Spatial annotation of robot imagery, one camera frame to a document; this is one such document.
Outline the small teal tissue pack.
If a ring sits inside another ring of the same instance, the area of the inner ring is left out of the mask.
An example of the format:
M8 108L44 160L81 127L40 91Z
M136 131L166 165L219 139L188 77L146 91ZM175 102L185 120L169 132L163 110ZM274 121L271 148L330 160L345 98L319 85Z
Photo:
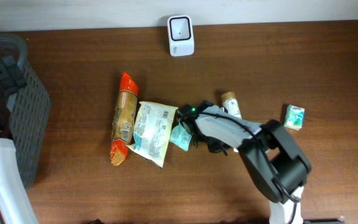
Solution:
M300 130L303 126L305 109L294 105L288 105L284 119L284 127Z

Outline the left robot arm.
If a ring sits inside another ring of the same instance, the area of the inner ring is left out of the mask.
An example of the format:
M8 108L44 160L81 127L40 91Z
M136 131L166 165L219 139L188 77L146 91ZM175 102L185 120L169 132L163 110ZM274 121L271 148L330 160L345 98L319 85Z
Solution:
M10 96L25 86L13 57L0 59L0 223L38 222L19 174L7 106Z

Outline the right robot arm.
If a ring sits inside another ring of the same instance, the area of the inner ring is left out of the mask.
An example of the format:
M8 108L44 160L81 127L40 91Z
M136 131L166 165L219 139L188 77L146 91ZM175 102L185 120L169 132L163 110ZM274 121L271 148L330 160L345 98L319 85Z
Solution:
M211 153L236 148L257 189L269 200L270 223L303 223L301 195L312 167L283 125L253 123L210 101L178 109L178 122Z

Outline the teal sachet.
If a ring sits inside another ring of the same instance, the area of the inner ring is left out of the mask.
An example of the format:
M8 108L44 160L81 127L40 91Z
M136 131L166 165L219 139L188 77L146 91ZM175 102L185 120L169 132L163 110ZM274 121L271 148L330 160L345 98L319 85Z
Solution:
M172 129L169 141L182 150L188 151L191 138L192 135L181 124L178 124Z

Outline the white wet wipes pack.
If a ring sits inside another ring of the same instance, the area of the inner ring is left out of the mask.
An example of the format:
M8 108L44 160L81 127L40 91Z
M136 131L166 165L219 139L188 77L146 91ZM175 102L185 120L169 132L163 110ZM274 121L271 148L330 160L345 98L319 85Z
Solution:
M177 109L176 106L141 101L132 135L134 144L126 147L162 168Z

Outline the white bamboo print tube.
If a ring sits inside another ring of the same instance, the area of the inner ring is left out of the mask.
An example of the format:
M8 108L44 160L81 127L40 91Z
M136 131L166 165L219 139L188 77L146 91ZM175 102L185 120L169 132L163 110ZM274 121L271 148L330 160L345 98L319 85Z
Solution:
M225 92L221 95L222 105L228 114L242 118L239 104L234 92Z

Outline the orange cracker snack pack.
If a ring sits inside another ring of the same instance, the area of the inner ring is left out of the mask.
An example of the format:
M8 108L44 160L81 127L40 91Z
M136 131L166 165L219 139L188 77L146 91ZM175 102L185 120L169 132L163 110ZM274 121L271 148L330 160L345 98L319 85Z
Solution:
M138 85L123 72L112 122L110 159L114 166L119 166L129 152L127 145L132 141L138 95Z

